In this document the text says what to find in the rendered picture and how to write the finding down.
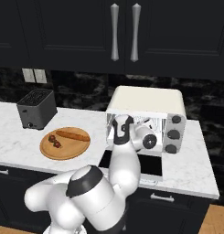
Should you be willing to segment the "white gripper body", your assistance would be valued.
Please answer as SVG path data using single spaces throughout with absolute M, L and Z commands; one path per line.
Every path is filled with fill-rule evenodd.
M 143 121 L 143 125 L 149 127 L 150 129 L 152 129 L 153 131 L 156 131 L 157 130 L 157 126 L 156 124 L 154 123 L 153 119 L 152 118 L 147 118 Z

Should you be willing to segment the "cream toaster oven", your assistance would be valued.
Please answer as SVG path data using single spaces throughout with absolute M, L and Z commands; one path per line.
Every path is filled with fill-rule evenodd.
M 141 154 L 160 156 L 165 152 L 168 144 L 176 146 L 176 153 L 180 151 L 184 130 L 187 122 L 185 106 L 182 93 L 179 90 L 145 88 L 133 86 L 119 86 L 115 89 L 112 99 L 106 110 L 107 118 L 107 144 L 112 149 L 114 130 L 113 119 L 120 114 L 127 114 L 133 117 L 134 127 L 141 128 L 136 134 L 143 138 L 147 133 L 155 135 L 155 146 L 152 149 L 143 148 Z M 180 123 L 172 123 L 172 117 L 179 115 Z M 157 126 L 153 131 L 143 125 L 143 121 L 152 118 Z M 178 130 L 179 139 L 170 139 L 167 133 L 170 130 Z

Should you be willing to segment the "black glass toaster oven door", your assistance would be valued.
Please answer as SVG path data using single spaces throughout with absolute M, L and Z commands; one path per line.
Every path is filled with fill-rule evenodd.
M 107 176 L 108 168 L 111 161 L 112 152 L 106 150 L 102 156 L 102 159 L 99 163 L 99 168 Z M 140 183 L 147 184 L 156 184 L 157 182 L 163 181 L 163 172 L 162 172 L 162 158 L 159 156 L 138 154 L 138 158 L 141 164 L 141 180 Z

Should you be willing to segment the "brown baguette bread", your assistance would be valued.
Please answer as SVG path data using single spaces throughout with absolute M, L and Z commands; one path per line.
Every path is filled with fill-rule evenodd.
M 78 140 L 78 141 L 83 141 L 83 142 L 89 142 L 90 137 L 89 136 L 83 136 L 81 134 L 77 133 L 69 133 L 69 132 L 64 132 L 64 131 L 56 131 L 56 134 L 64 137 L 64 138 L 69 138 L 73 140 Z

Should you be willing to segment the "dark red kebab skewer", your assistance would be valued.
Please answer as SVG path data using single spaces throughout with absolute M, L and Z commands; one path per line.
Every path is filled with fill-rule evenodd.
M 51 134 L 48 137 L 48 141 L 50 143 L 53 143 L 53 146 L 56 147 L 56 148 L 60 148 L 61 147 L 61 143 L 56 139 L 56 137 L 53 134 Z

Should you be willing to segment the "dark grey toaster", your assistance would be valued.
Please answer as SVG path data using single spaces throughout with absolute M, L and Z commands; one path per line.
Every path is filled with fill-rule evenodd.
M 54 91 L 47 89 L 32 90 L 16 107 L 24 129 L 43 130 L 58 112 Z

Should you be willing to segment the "round wooden board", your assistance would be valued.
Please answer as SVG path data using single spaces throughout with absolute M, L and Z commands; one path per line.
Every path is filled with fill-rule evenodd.
M 77 133 L 83 136 L 89 136 L 89 134 L 77 127 L 63 127 L 56 129 L 50 133 L 47 133 L 41 140 L 40 152 L 47 158 L 53 160 L 68 160 L 83 154 L 90 146 L 91 138 L 89 142 L 83 142 L 78 140 L 73 140 L 69 138 L 64 138 L 56 134 L 56 131 L 64 131 L 69 133 Z M 56 139 L 61 143 L 60 148 L 53 146 L 53 143 L 48 141 L 48 137 L 53 134 Z

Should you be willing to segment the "black drawer front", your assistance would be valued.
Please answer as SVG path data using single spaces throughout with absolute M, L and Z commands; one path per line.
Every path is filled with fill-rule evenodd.
M 175 201 L 151 199 L 153 193 Z M 128 203 L 127 234 L 198 234 L 210 199 L 139 187 Z
M 24 202 L 26 190 L 53 174 L 0 165 L 0 225 L 42 234 L 50 224 L 47 211 L 32 212 Z

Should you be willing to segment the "black wall cupboard door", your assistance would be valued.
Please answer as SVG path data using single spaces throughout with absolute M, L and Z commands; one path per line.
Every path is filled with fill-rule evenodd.
M 0 67 L 24 67 L 27 44 L 17 0 L 0 0 Z
M 131 61 L 132 6 L 142 9 Z M 127 0 L 125 72 L 224 80 L 224 0 Z
M 119 6 L 118 51 L 112 55 L 111 5 Z M 33 63 L 43 69 L 124 72 L 125 0 L 29 0 Z

